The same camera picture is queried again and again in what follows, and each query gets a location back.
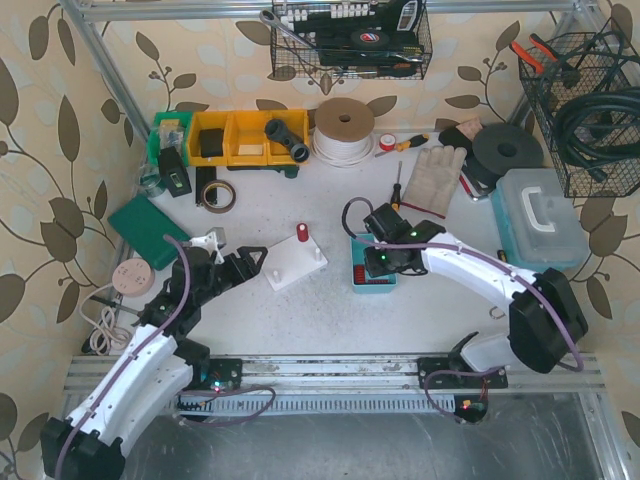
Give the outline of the large red spring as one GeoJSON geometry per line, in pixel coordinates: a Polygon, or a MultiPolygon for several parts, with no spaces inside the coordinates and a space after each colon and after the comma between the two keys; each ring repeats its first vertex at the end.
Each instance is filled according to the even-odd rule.
{"type": "Polygon", "coordinates": [[[305,223],[299,223],[296,226],[296,236],[299,242],[307,242],[309,240],[309,229],[305,223]]]}

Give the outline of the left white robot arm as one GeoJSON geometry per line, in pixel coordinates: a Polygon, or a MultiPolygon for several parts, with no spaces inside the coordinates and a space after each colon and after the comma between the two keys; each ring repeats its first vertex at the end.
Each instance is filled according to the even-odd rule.
{"type": "Polygon", "coordinates": [[[180,392],[207,389],[209,347],[188,339],[204,304],[256,277],[265,247],[226,256],[190,242],[116,363],[65,419],[40,433],[44,471],[53,479],[118,479],[140,436],[180,392]]]}

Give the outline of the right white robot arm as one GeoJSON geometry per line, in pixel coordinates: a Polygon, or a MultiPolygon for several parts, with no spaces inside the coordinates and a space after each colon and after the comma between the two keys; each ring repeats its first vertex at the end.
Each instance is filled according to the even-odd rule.
{"type": "Polygon", "coordinates": [[[411,225],[388,203],[371,209],[363,223],[373,236],[364,250],[371,276],[406,271],[437,274],[506,314],[505,330],[472,333],[457,345],[455,353],[466,368],[493,373],[521,363],[541,374],[555,367],[583,370],[577,343],[588,324],[561,271],[515,267],[466,245],[439,224],[425,220],[411,225]]]}

